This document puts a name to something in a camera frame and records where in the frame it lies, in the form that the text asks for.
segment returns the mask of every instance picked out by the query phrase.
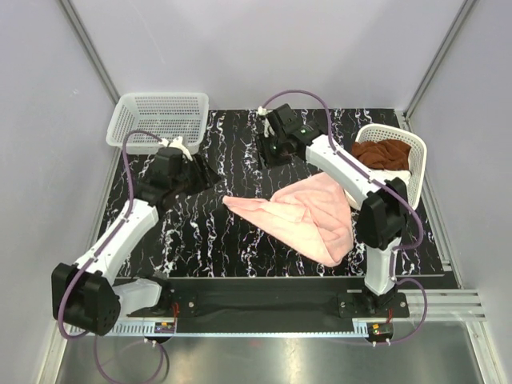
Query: shiny floor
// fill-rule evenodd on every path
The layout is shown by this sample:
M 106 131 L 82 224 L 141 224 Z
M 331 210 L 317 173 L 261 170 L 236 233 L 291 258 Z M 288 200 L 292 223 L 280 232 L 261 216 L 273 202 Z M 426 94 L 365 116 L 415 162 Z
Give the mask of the shiny floor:
M 411 330 L 399 324 L 397 336 Z M 94 366 L 93 340 L 68 343 L 57 383 L 106 382 Z M 98 340 L 100 361 L 118 382 L 144 382 L 158 365 L 158 351 L 149 345 L 119 353 L 133 342 Z M 427 323 L 408 342 L 376 349 L 318 338 L 175 338 L 164 346 L 170 364 L 155 383 L 483 383 L 466 328 L 458 323 Z

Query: robotic arm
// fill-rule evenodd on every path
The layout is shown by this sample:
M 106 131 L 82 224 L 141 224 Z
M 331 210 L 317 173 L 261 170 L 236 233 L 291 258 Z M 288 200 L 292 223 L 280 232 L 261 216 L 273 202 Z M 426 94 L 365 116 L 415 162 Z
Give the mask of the robotic arm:
M 61 263 L 54 269 L 51 277 L 54 318 L 58 319 L 62 297 L 71 280 L 91 259 L 94 261 L 67 300 L 64 322 L 103 336 L 114 327 L 119 316 L 156 306 L 162 293 L 157 281 L 140 278 L 114 286 L 114 280 L 130 252 L 172 207 L 178 194 L 197 194 L 211 188 L 219 179 L 201 156 L 190 155 L 181 139 L 161 148 L 139 183 L 135 199 L 126 202 L 121 214 L 96 244 L 72 266 Z M 96 255 L 101 246 L 104 248 Z
M 355 229 L 360 241 L 366 244 L 367 251 L 364 305 L 370 313 L 375 313 L 387 304 L 396 292 L 396 258 L 392 258 L 392 249 L 402 240 L 402 231 L 406 225 L 406 209 L 370 181 L 377 180 L 386 184 L 407 200 L 405 183 L 400 178 L 388 181 L 377 176 L 337 143 L 334 151 L 326 130 L 316 122 L 304 124 L 288 104 L 272 110 L 266 118 L 274 135 L 259 135 L 257 144 L 262 160 L 267 166 L 282 165 L 290 162 L 292 155 L 297 155 L 331 176 L 361 207 Z M 364 170 L 370 176 L 370 181 L 351 163 Z

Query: pink towel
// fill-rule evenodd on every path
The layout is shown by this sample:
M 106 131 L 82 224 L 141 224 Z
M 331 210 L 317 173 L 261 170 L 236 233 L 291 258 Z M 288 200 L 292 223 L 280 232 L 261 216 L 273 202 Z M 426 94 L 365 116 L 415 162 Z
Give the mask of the pink towel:
M 352 219 L 343 188 L 327 174 L 316 174 L 263 198 L 222 200 L 253 223 L 311 260 L 338 265 L 352 250 Z

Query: brown cloth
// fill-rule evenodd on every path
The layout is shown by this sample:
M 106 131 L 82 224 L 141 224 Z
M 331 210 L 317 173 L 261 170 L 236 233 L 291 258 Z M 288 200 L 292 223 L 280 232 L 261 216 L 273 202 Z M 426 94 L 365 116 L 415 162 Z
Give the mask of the brown cloth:
M 409 152 L 409 144 L 392 138 L 352 146 L 352 156 L 372 170 L 409 170 Z

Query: plastic basket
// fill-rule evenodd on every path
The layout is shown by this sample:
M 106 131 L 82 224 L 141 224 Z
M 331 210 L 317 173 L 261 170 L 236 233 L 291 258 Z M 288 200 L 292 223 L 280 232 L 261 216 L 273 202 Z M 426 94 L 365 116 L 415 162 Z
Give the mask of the plastic basket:
M 411 132 L 382 124 L 368 124 L 364 126 L 359 130 L 355 141 L 380 142 L 388 138 L 395 138 L 410 145 L 410 180 L 407 186 L 407 200 L 410 206 L 416 209 L 422 195 L 423 177 L 425 176 L 426 144 L 420 137 Z
M 122 147 L 132 130 L 147 130 L 169 140 L 183 136 L 191 154 L 199 150 L 208 118 L 208 96 L 199 93 L 143 92 L 124 94 L 115 107 L 106 133 L 110 146 Z M 128 154 L 155 154 L 159 145 L 144 134 L 133 134 Z

